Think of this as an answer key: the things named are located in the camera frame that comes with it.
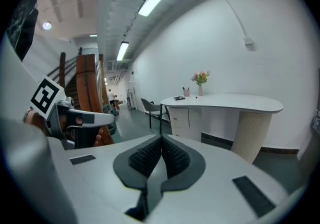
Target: flower vase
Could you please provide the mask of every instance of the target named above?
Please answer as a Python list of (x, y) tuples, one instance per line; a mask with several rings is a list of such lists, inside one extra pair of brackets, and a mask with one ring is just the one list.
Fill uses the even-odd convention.
[(204, 95), (204, 92), (202, 90), (202, 86), (199, 85), (199, 87), (198, 87), (198, 96), (203, 96), (203, 95)]

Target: hallway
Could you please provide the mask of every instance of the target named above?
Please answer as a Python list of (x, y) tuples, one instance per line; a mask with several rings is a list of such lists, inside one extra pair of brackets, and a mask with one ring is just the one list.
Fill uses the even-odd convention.
[[(128, 110), (126, 106), (121, 108), (115, 120), (117, 130), (112, 135), (114, 143), (159, 133), (159, 120), (151, 118), (152, 129), (149, 129), (149, 117), (136, 109)], [(164, 134), (172, 134), (171, 127), (166, 123), (162, 123), (162, 132)], [(231, 149), (231, 146), (220, 144), (212, 139), (202, 138), (201, 141), (227, 150)], [(302, 175), (296, 155), (260, 152), (253, 165), (280, 182), (289, 194), (302, 186)]]

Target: black rectangular slot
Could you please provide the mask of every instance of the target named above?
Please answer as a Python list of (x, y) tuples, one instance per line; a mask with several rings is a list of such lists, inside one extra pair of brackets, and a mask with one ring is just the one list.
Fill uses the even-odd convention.
[(72, 158), (72, 159), (70, 159), (70, 161), (71, 161), (71, 164), (77, 165), (77, 164), (82, 164), (84, 162), (88, 162), (93, 159), (96, 159), (96, 158), (92, 154), (89, 154), (89, 155), (85, 155), (85, 156)]
[(259, 218), (276, 207), (247, 176), (232, 181)]

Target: pen holder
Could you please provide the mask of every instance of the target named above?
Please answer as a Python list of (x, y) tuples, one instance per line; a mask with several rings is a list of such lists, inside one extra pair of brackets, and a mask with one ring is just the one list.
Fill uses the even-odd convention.
[(184, 97), (190, 97), (190, 89), (184, 89), (183, 90), (183, 96)]

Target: white ceiling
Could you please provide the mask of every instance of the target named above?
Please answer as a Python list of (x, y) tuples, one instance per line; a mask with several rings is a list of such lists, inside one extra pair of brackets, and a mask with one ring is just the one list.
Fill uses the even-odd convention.
[[(161, 0), (148, 17), (138, 15), (144, 0), (38, 0), (35, 32), (49, 37), (70, 40), (76, 46), (93, 48), (104, 54), (105, 72), (115, 83), (127, 70), (133, 53), (159, 20), (180, 0)], [(52, 23), (45, 31), (41, 25)], [(121, 41), (129, 48), (123, 62), (117, 62)]]

